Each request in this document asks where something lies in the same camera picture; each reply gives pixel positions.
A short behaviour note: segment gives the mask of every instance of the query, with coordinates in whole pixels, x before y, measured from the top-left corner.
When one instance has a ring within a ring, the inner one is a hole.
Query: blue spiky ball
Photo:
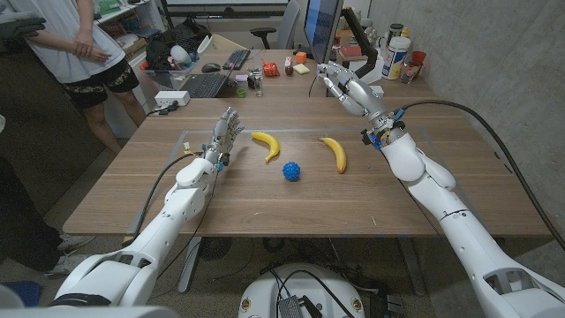
[[[300,176],[300,166],[297,163],[289,162],[282,167],[282,174],[289,181],[296,181]]]

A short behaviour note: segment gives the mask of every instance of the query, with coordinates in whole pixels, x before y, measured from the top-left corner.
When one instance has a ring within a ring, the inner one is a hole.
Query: orange cube
[[[306,63],[306,53],[305,52],[298,52],[297,53],[297,63],[298,64]]]

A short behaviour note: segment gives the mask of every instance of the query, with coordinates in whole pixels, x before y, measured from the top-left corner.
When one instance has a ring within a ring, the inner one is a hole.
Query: power strip
[[[178,102],[178,106],[185,106],[190,100],[186,91],[161,91],[155,96],[155,101],[162,109],[172,105],[174,101]]]

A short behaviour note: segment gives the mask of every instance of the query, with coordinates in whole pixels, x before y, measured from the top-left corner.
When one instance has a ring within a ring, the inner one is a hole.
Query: yellow banana
[[[320,140],[324,141],[324,143],[334,151],[335,160],[337,161],[337,171],[343,173],[345,171],[346,160],[342,145],[333,138],[320,138]]]
[[[256,140],[266,142],[267,144],[269,144],[269,146],[271,146],[271,151],[268,154],[268,157],[265,158],[266,162],[271,160],[272,157],[279,154],[279,149],[280,149],[279,141],[275,137],[264,132],[252,132],[251,136]]]

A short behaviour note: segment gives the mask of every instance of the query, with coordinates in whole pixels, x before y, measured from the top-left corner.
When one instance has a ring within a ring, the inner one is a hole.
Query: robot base
[[[304,263],[282,265],[274,269],[274,271],[284,282],[290,273],[299,269],[307,270],[317,276],[345,307],[348,308],[354,317],[365,317],[365,310],[360,301],[361,298],[355,288],[333,271],[318,265]],[[241,302],[239,303],[239,313],[237,317],[275,317],[276,298],[281,284],[280,282],[277,283],[275,276],[271,272],[267,272],[257,278],[245,290]],[[293,275],[284,286],[289,290],[290,296],[296,296],[299,299],[306,296],[318,308],[320,308],[321,305],[320,312],[323,317],[347,316],[324,288],[306,273]],[[281,291],[281,299],[287,298],[287,292],[283,288]],[[300,312],[303,317],[310,317],[305,307],[300,307]]]

